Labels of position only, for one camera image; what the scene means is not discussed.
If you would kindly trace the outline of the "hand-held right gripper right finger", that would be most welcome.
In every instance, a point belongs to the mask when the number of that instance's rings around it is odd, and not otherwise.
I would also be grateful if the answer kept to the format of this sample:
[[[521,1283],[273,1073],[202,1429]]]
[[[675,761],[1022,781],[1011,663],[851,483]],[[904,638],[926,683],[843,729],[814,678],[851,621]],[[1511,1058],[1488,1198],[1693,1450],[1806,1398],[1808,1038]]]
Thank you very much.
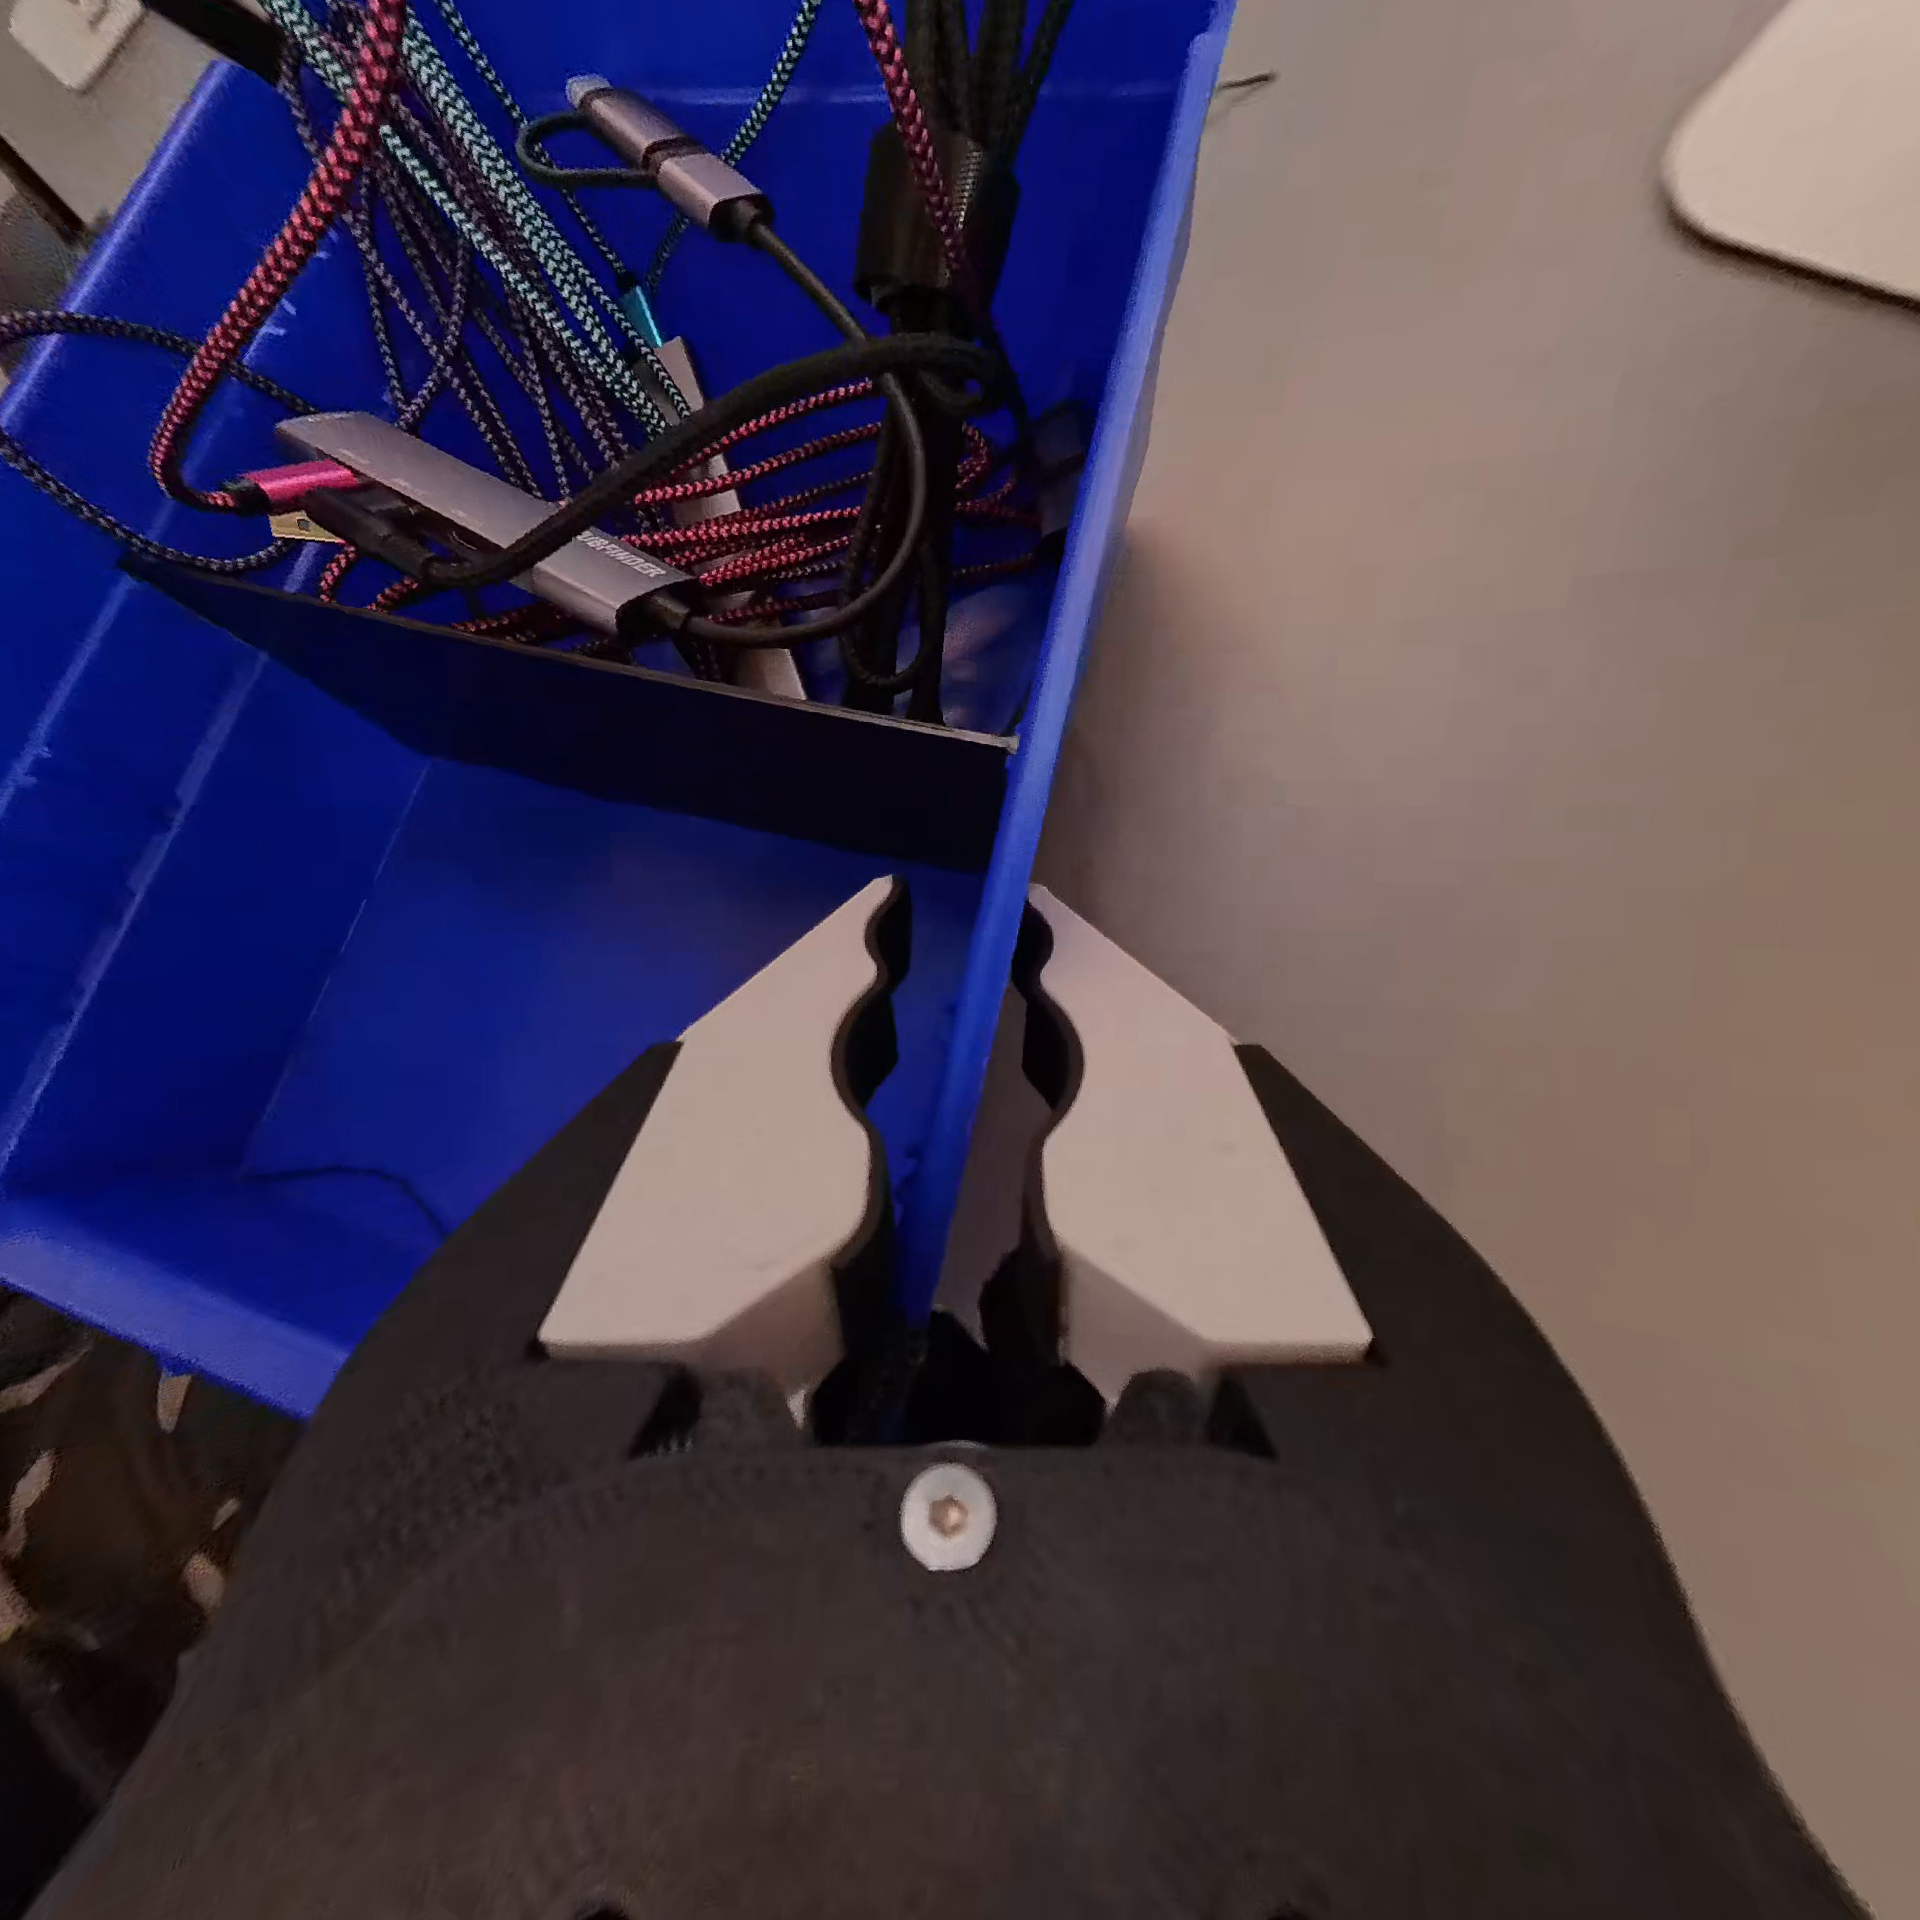
[[[1351,1365],[1375,1331],[1235,1038],[1056,893],[1017,938],[1017,1351],[1104,1407],[1143,1375]]]

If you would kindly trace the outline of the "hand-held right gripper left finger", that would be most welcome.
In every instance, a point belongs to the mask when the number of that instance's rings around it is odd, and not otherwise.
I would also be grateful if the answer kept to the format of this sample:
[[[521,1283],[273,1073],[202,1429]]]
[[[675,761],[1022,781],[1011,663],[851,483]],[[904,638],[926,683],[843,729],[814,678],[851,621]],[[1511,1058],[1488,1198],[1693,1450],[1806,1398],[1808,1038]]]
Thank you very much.
[[[896,1217],[871,1105],[913,934],[909,882],[871,881],[683,1029],[544,1314],[547,1357],[762,1375],[800,1417],[886,1332]]]

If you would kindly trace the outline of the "blue divided plastic bin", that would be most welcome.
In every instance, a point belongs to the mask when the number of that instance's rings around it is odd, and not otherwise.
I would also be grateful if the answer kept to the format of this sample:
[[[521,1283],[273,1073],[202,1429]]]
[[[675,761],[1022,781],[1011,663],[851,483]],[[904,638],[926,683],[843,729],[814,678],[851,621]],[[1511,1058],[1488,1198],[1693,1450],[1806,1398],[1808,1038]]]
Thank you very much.
[[[1072,698],[1114,581],[1233,5],[1083,5],[1025,147],[1002,327],[1096,404],[1022,729],[638,669],[483,667],[263,582],[179,591],[6,471],[6,1279],[310,1412],[617,1070],[902,873],[880,1092],[933,1298]]]

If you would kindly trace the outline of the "grey usb plug adapter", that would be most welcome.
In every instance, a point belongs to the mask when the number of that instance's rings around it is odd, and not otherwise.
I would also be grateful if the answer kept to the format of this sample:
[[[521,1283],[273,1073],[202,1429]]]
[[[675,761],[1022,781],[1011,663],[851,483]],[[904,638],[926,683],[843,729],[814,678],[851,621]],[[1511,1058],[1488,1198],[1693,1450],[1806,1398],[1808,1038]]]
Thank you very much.
[[[553,137],[591,137],[608,156],[562,164],[550,154]],[[758,185],[718,151],[686,133],[659,105],[599,75],[568,85],[568,110],[530,119],[518,130],[514,151],[530,178],[557,189],[650,189],[680,218],[711,237],[745,245],[776,209]]]

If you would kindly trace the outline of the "camouflage trousers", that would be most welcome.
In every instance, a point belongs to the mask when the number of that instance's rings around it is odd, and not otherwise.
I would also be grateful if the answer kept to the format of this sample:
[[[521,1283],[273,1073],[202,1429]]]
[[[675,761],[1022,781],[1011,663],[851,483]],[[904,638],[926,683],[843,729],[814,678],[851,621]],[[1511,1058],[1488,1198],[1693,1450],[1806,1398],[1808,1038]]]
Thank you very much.
[[[6,1289],[6,1706],[85,1809],[169,1706],[303,1430]]]

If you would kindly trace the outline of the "white adjustable stand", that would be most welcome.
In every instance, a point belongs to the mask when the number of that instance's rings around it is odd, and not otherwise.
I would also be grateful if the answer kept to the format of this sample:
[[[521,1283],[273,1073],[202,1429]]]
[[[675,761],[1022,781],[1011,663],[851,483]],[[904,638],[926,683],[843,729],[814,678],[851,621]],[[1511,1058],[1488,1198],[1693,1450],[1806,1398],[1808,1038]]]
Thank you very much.
[[[1790,3],[1685,114],[1674,218],[1717,246],[1919,305],[1919,5]]]

